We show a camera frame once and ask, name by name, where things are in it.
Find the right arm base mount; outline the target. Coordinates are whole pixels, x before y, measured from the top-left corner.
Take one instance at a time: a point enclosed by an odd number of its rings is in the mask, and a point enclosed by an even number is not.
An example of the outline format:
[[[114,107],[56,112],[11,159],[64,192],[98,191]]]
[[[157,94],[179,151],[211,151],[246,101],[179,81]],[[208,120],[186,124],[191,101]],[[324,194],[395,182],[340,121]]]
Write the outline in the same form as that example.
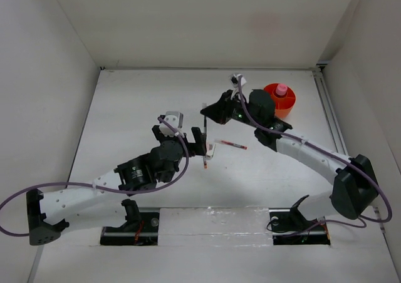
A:
[[[301,197],[290,208],[269,209],[266,230],[272,233],[273,245],[331,245],[326,225],[306,220],[298,210],[307,198]]]

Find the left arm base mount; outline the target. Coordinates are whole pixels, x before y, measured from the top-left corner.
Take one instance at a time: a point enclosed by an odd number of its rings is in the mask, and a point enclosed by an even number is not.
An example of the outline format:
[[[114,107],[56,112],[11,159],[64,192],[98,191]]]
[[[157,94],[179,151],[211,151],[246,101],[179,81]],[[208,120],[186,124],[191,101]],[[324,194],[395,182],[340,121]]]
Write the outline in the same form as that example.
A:
[[[122,201],[125,223],[119,227],[104,227],[100,236],[103,246],[157,246],[160,209],[139,208],[136,201]]]

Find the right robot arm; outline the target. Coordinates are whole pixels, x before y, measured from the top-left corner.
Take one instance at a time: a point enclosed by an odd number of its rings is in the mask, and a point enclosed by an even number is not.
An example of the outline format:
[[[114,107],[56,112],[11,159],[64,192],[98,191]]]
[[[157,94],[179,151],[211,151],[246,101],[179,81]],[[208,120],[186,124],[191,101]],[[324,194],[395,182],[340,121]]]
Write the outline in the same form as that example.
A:
[[[369,159],[320,148],[279,119],[275,107],[271,95],[264,90],[252,90],[248,99],[238,91],[227,90],[200,113],[220,125],[236,120],[254,127],[254,135],[262,145],[297,160],[332,185],[330,192],[305,195],[293,204],[286,215],[293,227],[304,229],[312,221],[333,214],[350,220],[362,217],[379,194]]]

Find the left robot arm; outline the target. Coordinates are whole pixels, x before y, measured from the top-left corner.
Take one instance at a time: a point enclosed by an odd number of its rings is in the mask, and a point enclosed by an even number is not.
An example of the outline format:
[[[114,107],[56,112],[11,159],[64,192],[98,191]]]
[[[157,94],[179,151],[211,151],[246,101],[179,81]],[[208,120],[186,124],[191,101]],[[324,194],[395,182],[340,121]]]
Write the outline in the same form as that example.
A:
[[[191,129],[192,143],[175,125],[155,125],[152,131],[159,146],[90,183],[70,182],[54,192],[42,192],[41,187],[26,192],[30,245],[48,244],[68,232],[92,227],[138,232],[143,220],[132,196],[167,188],[184,175],[180,162],[207,153],[207,135],[198,127]]]

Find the pink capped glue stick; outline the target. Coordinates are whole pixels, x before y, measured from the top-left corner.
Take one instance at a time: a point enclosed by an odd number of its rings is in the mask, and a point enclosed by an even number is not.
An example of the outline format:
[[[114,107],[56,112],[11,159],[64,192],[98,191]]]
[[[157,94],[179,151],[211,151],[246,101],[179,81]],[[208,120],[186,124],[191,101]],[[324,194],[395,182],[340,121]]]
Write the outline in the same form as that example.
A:
[[[276,85],[276,89],[274,91],[275,96],[279,97],[279,98],[284,98],[286,97],[288,93],[288,87],[285,84],[277,84]]]

